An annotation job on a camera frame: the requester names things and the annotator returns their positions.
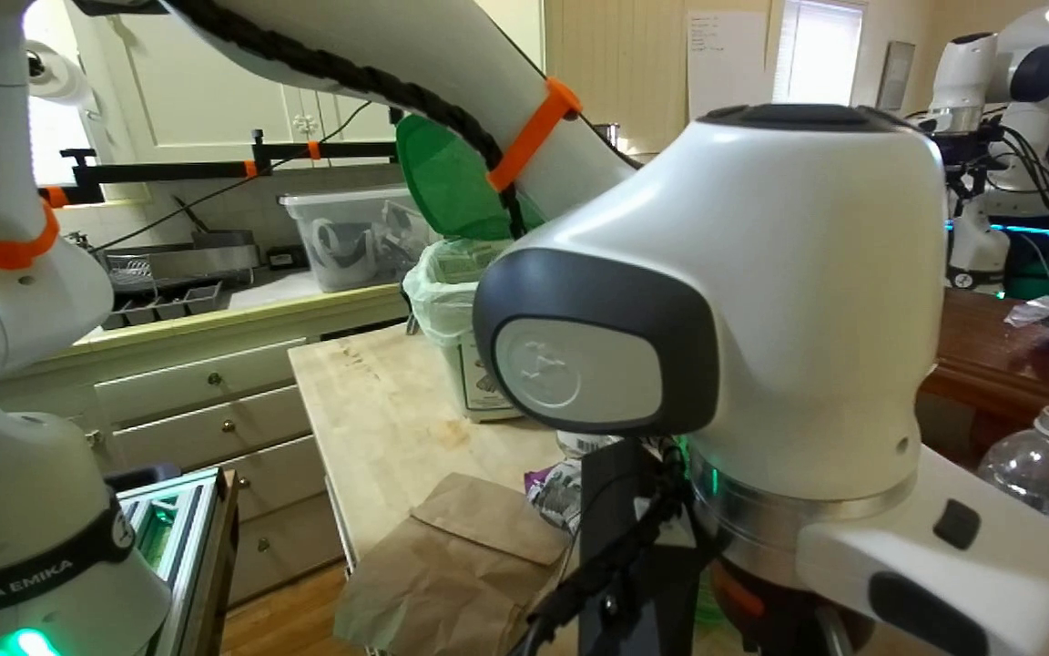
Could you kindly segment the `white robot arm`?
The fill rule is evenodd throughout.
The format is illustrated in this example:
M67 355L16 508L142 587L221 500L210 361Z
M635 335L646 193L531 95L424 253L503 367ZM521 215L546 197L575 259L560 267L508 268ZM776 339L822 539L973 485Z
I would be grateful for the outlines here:
M0 376L110 308L31 163L0 0ZM1049 519L927 448L945 163L852 104L735 104L632 163L478 0L145 0L258 78L371 95L471 143L541 215L478 289L508 398L575 434L684 434L726 474L711 549L951 656L1049 656ZM0 656L142 656L172 607L74 421L0 407Z

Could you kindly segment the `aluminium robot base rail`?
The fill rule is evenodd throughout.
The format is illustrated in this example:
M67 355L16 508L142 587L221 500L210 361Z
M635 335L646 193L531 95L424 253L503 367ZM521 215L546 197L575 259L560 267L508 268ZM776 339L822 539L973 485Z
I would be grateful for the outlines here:
M238 562L238 485L221 466L122 495L139 555L168 587L168 616L139 656L219 656Z

